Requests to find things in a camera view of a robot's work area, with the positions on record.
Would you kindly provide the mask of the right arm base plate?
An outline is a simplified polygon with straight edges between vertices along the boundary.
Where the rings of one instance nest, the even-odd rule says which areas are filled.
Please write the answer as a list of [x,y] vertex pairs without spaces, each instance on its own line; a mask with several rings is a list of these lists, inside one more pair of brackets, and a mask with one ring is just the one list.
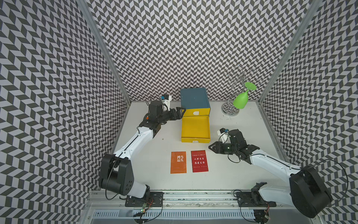
[[251,192],[236,191],[234,193],[239,206],[241,207],[260,207],[260,208],[271,208],[277,207],[276,202],[266,202],[261,197],[254,199]]

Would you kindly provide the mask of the dark red postcard pack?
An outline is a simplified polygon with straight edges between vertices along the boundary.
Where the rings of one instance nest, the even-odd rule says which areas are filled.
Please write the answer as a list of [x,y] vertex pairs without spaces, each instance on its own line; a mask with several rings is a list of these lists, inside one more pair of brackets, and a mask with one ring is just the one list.
[[208,172],[208,161],[205,150],[192,151],[191,159],[194,173]]

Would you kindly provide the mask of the teal drawer cabinet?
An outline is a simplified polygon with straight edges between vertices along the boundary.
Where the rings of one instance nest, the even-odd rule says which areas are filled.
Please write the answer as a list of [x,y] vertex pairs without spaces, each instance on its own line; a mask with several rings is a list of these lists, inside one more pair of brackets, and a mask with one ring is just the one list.
[[185,109],[211,108],[206,88],[181,89],[180,100]]

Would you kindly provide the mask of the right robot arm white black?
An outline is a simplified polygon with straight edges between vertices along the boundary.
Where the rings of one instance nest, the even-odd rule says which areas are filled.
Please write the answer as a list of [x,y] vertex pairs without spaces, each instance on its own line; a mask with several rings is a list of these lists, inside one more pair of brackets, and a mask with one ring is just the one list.
[[283,187],[257,183],[251,192],[237,193],[243,203],[257,207],[286,204],[295,207],[306,217],[314,218],[333,201],[315,167],[300,167],[275,158],[259,147],[247,144],[238,129],[221,129],[219,140],[208,148],[216,154],[235,155],[241,161],[260,167],[288,184]]

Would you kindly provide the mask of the orange postcard pack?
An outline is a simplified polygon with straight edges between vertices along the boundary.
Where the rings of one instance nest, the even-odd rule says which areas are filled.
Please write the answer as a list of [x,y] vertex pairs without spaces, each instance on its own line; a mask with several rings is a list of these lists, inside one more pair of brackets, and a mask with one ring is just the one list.
[[171,174],[184,174],[186,170],[186,152],[171,152]]

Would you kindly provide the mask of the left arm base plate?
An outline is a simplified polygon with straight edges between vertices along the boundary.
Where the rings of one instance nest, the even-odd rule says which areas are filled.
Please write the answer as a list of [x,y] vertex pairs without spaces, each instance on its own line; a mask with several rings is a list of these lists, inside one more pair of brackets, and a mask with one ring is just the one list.
[[128,196],[125,201],[125,207],[142,207],[144,203],[147,203],[147,207],[162,207],[163,205],[163,196],[164,192],[162,191],[154,191],[150,192],[147,197],[137,198]]

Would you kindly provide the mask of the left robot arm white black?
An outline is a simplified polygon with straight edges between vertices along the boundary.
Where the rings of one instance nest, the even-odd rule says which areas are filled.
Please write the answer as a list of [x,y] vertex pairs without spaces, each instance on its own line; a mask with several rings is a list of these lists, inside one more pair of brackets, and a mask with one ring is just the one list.
[[152,101],[133,137],[113,154],[103,156],[99,172],[100,188],[121,196],[149,198],[150,187],[135,181],[131,161],[157,135],[161,126],[184,117],[186,109],[170,108],[170,102],[169,99]]

